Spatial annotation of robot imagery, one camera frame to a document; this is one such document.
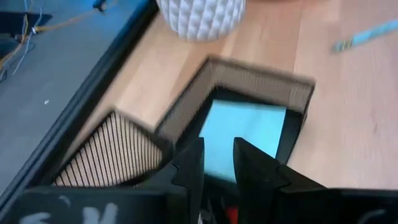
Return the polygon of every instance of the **white ceramic pot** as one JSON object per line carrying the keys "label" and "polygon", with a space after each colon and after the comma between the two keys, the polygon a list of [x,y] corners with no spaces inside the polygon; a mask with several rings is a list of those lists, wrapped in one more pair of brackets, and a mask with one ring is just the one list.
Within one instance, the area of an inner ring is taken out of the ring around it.
{"label": "white ceramic pot", "polygon": [[243,18],[246,0],[156,0],[164,19],[188,40],[216,40]]}

